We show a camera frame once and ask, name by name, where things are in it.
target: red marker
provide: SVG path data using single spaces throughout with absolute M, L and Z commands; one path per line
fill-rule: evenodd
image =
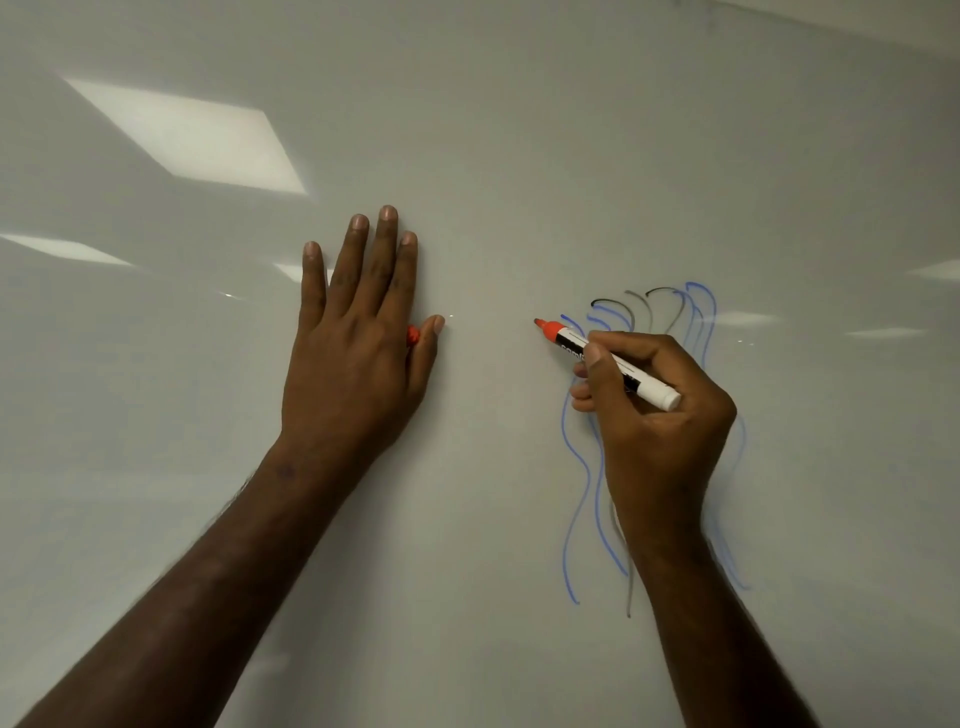
M 534 323 L 540 327 L 548 341 L 552 341 L 561 349 L 566 349 L 578 358 L 584 358 L 584 347 L 587 345 L 587 339 L 572 328 L 561 324 L 559 321 L 534 319 Z M 642 400 L 650 402 L 664 412 L 670 412 L 680 404 L 680 392 L 669 384 L 664 384 L 656 377 L 648 375 L 639 367 L 635 367 L 629 361 L 624 361 L 616 354 L 613 356 L 613 361 L 616 362 L 616 368 L 623 375 L 623 386 L 628 392 L 635 393 Z

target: right forearm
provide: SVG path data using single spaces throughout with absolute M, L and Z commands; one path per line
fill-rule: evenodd
M 687 726 L 816 726 L 702 536 L 629 541 Z

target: drawing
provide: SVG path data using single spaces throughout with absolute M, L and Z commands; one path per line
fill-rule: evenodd
M 658 322 L 656 320 L 658 317 L 654 315 L 654 307 L 651 306 L 650 301 L 651 297 L 654 295 L 657 296 L 657 301 L 659 301 L 664 294 L 670 294 L 674 296 L 676 299 L 678 299 L 679 305 L 676 313 L 672 314 L 672 316 L 669 313 L 666 316 L 661 316 L 662 322 Z M 704 369 L 707 368 L 707 353 L 710 340 L 713 336 L 714 321 L 717 314 L 716 297 L 707 286 L 690 280 L 684 284 L 683 288 L 675 288 L 673 286 L 658 286 L 656 288 L 651 288 L 646 293 L 642 294 L 628 289 L 624 291 L 624 296 L 630 297 L 629 300 L 631 303 L 636 301 L 640 304 L 640 306 L 642 306 L 646 321 L 641 322 L 640 328 L 637 327 L 637 319 L 634 309 L 623 301 L 613 298 L 598 298 L 591 301 L 589 313 L 587 313 L 585 316 L 586 320 L 595 325 L 596 328 L 602 328 L 609 331 L 612 330 L 612 326 L 609 321 L 615 319 L 617 322 L 615 325 L 619 327 L 622 324 L 623 330 L 655 332 L 659 329 L 662 333 L 674 333 L 674 335 L 679 339 L 680 332 L 678 330 L 675 332 L 674 328 L 683 318 L 684 323 L 681 324 L 681 327 L 684 328 L 682 345 Z M 622 311 L 617 310 L 612 306 L 617 306 L 622 309 Z M 684 316 L 684 312 L 687 310 L 689 310 L 688 319 Z M 562 321 L 566 322 L 568 326 L 576 329 L 582 336 L 586 336 L 584 329 L 577 321 L 569 316 L 566 316 L 565 314 L 561 315 L 560 318 Z M 577 377 L 574 377 L 570 382 L 571 385 L 576 381 Z M 595 415 L 588 415 L 590 433 L 600 455 L 600 465 L 597 469 L 596 477 L 594 478 L 593 470 L 590 468 L 588 460 L 580 451 L 573 447 L 566 432 L 566 411 L 570 406 L 570 400 L 571 396 L 569 393 L 567 393 L 566 397 L 564 398 L 564 406 L 561 411 L 561 434 L 563 435 L 564 444 L 566 445 L 567 449 L 570 450 L 573 456 L 583 466 L 586 475 L 586 483 L 584 485 L 583 493 L 581 493 L 580 499 L 577 502 L 576 508 L 574 509 L 573 516 L 570 520 L 570 525 L 566 530 L 566 536 L 564 538 L 564 548 L 561 559 L 564 573 L 564 583 L 570 599 L 574 604 L 579 605 L 580 601 L 573 589 L 569 569 L 567 567 L 567 555 L 574 526 L 576 525 L 592 490 L 593 521 L 596 527 L 597 535 L 599 536 L 604 549 L 610 555 L 617 569 L 627 577 L 626 613 L 627 617 L 629 617 L 631 615 L 631 604 L 633 602 L 636 573 L 633 561 L 630 559 L 630 556 L 627 553 L 626 540 L 624 539 L 623 532 L 620 529 L 620 524 L 617 521 L 616 509 L 610 500 L 609 494 L 607 494 L 608 509 L 606 513 L 604 513 L 604 509 L 601 505 L 601 499 L 606 490 L 604 488 L 604 470 L 606 458 L 603 452 L 603 444 L 600 438 L 600 432 L 597 428 Z M 740 578 L 736 564 L 730 552 L 730 548 L 723 536 L 723 532 L 720 528 L 717 518 L 717 511 L 723 502 L 727 489 L 730 486 L 732 475 L 739 466 L 740 461 L 743 459 L 743 453 L 746 448 L 747 427 L 742 417 L 737 417 L 736 422 L 734 423 L 734 430 L 735 432 L 732 435 L 731 440 L 738 438 L 739 443 L 737 446 L 735 446 L 735 455 L 732 459 L 730 467 L 721 472 L 721 469 L 718 466 L 717 473 L 714 473 L 714 478 L 710 482 L 704 503 L 703 528 L 705 535 L 708 537 L 713 546 L 717 561 L 720 563 L 731 582 L 734 584 L 734 586 L 736 586 L 736 588 L 740 590 L 747 590 L 750 587 L 747 586 Z M 619 544 L 620 553 L 617 553 L 617 550 L 611 545 L 610 539 L 607 538 L 607 530 L 604 525 L 604 521 L 609 524 L 609 528 L 615 534 L 616 540 Z

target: whiteboard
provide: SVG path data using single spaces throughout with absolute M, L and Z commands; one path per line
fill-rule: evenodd
M 736 400 L 705 527 L 818 717 L 960 722 L 960 65 L 596 5 L 0 3 L 0 722 L 256 467 L 283 266 L 388 202 L 430 391 L 222 725 L 681 725 L 531 323 L 622 328 L 597 298 L 683 305 Z

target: hand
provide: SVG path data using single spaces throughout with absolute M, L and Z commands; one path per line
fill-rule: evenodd
M 303 248 L 300 319 L 283 388 L 280 443 L 311 464 L 357 477 L 417 410 L 437 356 L 443 316 L 406 346 L 417 286 L 417 236 L 396 244 L 396 210 L 380 210 L 364 267 L 370 222 L 350 220 L 329 290 L 317 243 Z
M 736 418 L 733 400 L 672 336 L 591 331 L 589 341 L 574 367 L 588 381 L 570 395 L 577 411 L 596 412 L 628 543 L 648 549 L 699 539 L 704 493 Z M 661 412 L 628 395 L 610 352 L 679 391 L 677 409 Z

